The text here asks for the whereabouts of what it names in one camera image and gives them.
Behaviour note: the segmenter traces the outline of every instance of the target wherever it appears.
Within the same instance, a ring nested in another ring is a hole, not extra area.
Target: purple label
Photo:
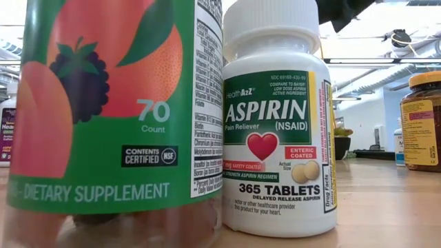
[[[14,135],[15,109],[4,108],[0,126],[0,162],[11,161],[12,136]]]

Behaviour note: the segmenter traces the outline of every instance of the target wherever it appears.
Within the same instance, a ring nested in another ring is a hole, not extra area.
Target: plastic bottle
[[[6,91],[10,98],[0,103],[0,167],[9,167],[11,161],[15,107],[17,105],[17,83],[8,84]]]
[[[271,237],[336,225],[329,71],[315,1],[239,0],[224,18],[224,223]]]
[[[395,139],[395,164],[397,166],[405,167],[404,163],[404,143],[402,139],[402,130],[401,130],[401,118],[398,118],[398,124],[400,128],[393,132],[393,138]]]
[[[221,1],[27,11],[1,247],[210,246],[222,226]]]

